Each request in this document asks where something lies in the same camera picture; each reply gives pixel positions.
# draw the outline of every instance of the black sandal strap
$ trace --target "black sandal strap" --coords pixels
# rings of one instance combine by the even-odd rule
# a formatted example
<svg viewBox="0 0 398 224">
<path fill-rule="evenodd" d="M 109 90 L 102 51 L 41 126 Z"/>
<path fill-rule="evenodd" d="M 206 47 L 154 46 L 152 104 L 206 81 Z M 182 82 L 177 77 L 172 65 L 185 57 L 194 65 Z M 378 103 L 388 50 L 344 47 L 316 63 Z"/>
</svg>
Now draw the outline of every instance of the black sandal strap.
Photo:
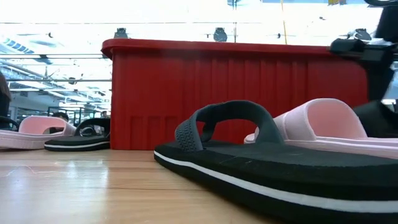
<svg viewBox="0 0 398 224">
<path fill-rule="evenodd" d="M 184 151 L 201 151 L 203 150 L 202 143 L 213 137 L 217 123 L 230 119 L 245 119 L 259 127 L 256 142 L 284 143 L 268 111 L 257 103 L 244 100 L 208 105 L 197 110 L 177 127 L 175 139 Z M 197 121 L 205 122 L 202 136 L 199 136 Z"/>
<path fill-rule="evenodd" d="M 75 131 L 76 136 L 80 136 L 80 131 L 90 125 L 97 125 L 104 128 L 104 136 L 108 137 L 111 132 L 111 119 L 110 118 L 91 118 L 80 123 Z"/>
<path fill-rule="evenodd" d="M 19 124 L 16 121 L 11 120 L 9 118 L 0 116 L 0 123 L 1 124 L 12 124 L 12 125 L 14 125 L 17 128 L 17 130 L 19 130 Z"/>
</svg>

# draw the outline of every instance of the red box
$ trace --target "red box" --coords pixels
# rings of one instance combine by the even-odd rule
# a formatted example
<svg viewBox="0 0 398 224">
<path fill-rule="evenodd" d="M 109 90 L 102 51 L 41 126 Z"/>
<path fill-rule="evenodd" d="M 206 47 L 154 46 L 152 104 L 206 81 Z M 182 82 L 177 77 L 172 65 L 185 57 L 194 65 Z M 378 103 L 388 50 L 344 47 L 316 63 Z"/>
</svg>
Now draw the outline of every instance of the red box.
<svg viewBox="0 0 398 224">
<path fill-rule="evenodd" d="M 365 72 L 326 47 L 111 39 L 111 147 L 153 150 L 210 103 L 251 100 L 277 116 L 315 98 L 367 102 Z M 227 121 L 215 139 L 243 143 L 255 126 Z"/>
</svg>

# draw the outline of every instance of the wooden table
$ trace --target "wooden table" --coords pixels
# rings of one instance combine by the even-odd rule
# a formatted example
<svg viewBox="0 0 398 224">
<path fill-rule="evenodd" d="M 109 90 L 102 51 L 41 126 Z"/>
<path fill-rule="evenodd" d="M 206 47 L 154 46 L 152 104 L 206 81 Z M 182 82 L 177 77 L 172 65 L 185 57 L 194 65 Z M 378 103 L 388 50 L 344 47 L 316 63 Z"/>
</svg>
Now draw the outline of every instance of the wooden table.
<svg viewBox="0 0 398 224">
<path fill-rule="evenodd" d="M 277 223 L 180 177 L 152 151 L 0 150 L 0 223 Z"/>
</svg>

